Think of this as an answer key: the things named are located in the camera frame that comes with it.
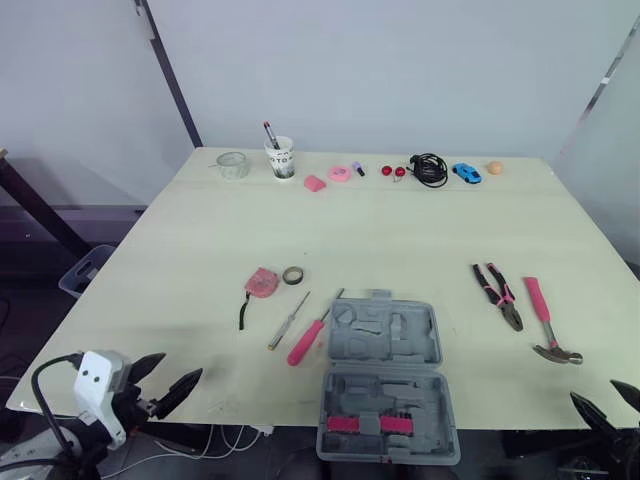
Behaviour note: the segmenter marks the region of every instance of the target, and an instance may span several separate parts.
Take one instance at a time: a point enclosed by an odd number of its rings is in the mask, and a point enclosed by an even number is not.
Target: pink pliers
[[[480,266],[476,263],[473,265],[473,273],[476,275],[476,279],[480,286],[484,288],[484,291],[487,292],[487,296],[489,297],[489,301],[493,303],[496,307],[500,308],[502,311],[502,316],[507,321],[511,328],[513,328],[516,332],[522,330],[522,319],[520,318],[520,314],[516,310],[516,307],[513,305],[516,297],[507,285],[507,281],[504,279],[500,270],[496,268],[493,263],[488,263],[487,268],[496,277],[498,281],[498,285],[500,286],[500,293],[489,285],[487,279],[484,278],[484,275],[480,271]]]

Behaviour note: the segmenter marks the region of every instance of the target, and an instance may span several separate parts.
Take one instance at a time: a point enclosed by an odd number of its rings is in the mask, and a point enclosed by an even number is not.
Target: screwdriver
[[[344,292],[344,288],[338,290],[336,298],[340,298],[342,292]],[[324,315],[322,315],[322,317],[320,317],[318,320],[315,320],[311,324],[309,329],[304,333],[304,335],[302,335],[300,340],[298,340],[298,343],[295,347],[293,347],[293,350],[291,350],[291,353],[289,353],[289,356],[287,357],[287,363],[289,365],[293,367],[299,364],[300,361],[304,358],[305,354],[309,351],[311,344],[318,336],[318,333],[320,333],[320,330],[322,330],[322,327],[324,327],[324,319],[330,311],[331,307],[327,308],[327,311],[324,312]]]
[[[302,304],[307,299],[307,297],[309,296],[310,293],[311,293],[310,291],[307,292],[307,294],[304,296],[302,301],[298,304],[296,309],[289,314],[289,316],[284,321],[282,326],[278,329],[278,331],[276,332],[275,336],[273,337],[273,340],[271,340],[271,343],[267,346],[267,348],[269,350],[275,350],[276,349],[276,347],[278,346],[278,343],[280,343],[280,340],[282,340],[282,337],[284,337],[284,334],[287,333],[287,330],[289,330],[289,327],[291,326],[293,321],[296,319],[296,313],[298,313],[298,310],[300,310],[300,307],[302,306]]]

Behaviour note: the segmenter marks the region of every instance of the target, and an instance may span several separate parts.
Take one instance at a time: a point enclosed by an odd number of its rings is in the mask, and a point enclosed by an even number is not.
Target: roll of tape
[[[300,267],[289,267],[282,273],[282,281],[287,285],[297,285],[303,277],[304,272]]]
[[[351,178],[351,170],[347,167],[337,165],[335,167],[331,167],[327,175],[334,182],[346,182]]]

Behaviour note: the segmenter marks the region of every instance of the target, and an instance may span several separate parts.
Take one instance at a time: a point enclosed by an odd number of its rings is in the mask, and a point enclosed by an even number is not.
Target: blue toy car
[[[456,163],[451,170],[467,183],[480,183],[482,181],[478,171],[466,163]]]

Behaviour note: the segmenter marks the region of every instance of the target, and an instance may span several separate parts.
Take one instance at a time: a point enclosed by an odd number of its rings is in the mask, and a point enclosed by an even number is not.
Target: clear glass
[[[249,173],[249,160],[244,153],[226,152],[216,158],[220,175],[227,180],[238,180]]]

